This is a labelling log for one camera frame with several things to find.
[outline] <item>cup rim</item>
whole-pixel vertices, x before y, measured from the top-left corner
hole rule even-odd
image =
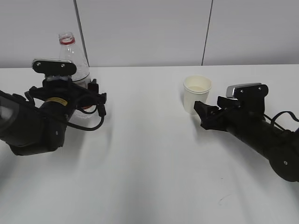
[[[198,77],[198,76],[203,77],[203,78],[207,79],[208,81],[210,81],[211,84],[210,84],[210,87],[209,87],[207,90],[204,90],[204,91],[194,91],[194,90],[190,90],[190,89],[186,86],[185,81],[186,81],[187,78],[190,78],[190,77]],[[184,79],[183,86],[184,86],[184,89],[187,90],[188,92],[195,93],[195,94],[204,94],[204,93],[207,93],[207,92],[209,92],[209,91],[211,90],[211,88],[212,88],[212,81],[211,81],[209,78],[205,77],[205,76],[201,76],[201,75],[193,75],[193,76],[188,76],[188,77],[186,77],[186,78]]]

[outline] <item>clear plastic bottle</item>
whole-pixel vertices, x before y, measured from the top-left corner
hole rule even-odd
[[[60,33],[59,42],[61,46],[59,58],[70,60],[77,67],[77,72],[71,77],[73,82],[81,87],[87,88],[88,83],[91,82],[91,78],[89,76],[89,66],[83,51],[76,45],[73,33]],[[94,109],[95,106],[84,108],[84,110],[87,112],[92,112]],[[92,114],[84,114],[78,110],[74,112],[74,115],[80,118],[89,118],[92,116]]]

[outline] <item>white wall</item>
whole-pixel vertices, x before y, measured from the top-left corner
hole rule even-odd
[[[30,67],[36,57],[59,57],[58,34],[81,39],[72,0],[1,0],[0,67]]]
[[[91,66],[200,65],[212,0],[77,0]],[[204,65],[299,63],[298,0],[214,0]],[[0,67],[81,45],[73,0],[2,0]]]
[[[200,65],[211,0],[77,0],[91,66]]]
[[[214,0],[204,65],[299,63],[298,0]]]

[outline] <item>white table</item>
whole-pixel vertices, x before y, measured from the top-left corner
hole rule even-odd
[[[48,154],[15,156],[0,143],[0,223],[297,224],[299,183],[231,134],[203,130],[180,93],[194,74],[212,80],[212,105],[229,85],[262,82],[266,114],[299,116],[298,73],[298,65],[92,68],[108,98],[102,128],[67,128],[64,147]],[[0,74],[9,93],[43,79],[31,69]],[[299,126],[288,116],[278,122]]]

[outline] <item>white paper cup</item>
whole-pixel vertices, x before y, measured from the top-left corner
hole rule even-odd
[[[203,76],[189,76],[184,80],[184,109],[190,114],[196,114],[194,102],[206,102],[212,88],[210,79]]]

